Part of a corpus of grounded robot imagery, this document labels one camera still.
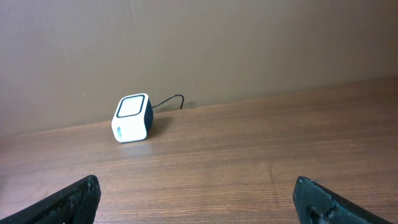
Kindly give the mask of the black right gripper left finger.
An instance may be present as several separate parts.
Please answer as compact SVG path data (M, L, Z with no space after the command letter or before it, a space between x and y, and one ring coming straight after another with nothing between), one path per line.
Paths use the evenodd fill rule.
M97 176L88 175L1 220L1 224L92 224L101 198Z

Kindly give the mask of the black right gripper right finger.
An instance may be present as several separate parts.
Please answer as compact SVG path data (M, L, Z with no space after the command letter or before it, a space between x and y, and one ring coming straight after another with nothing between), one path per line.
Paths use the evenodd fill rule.
M392 224L305 176L297 178L293 201L301 224Z

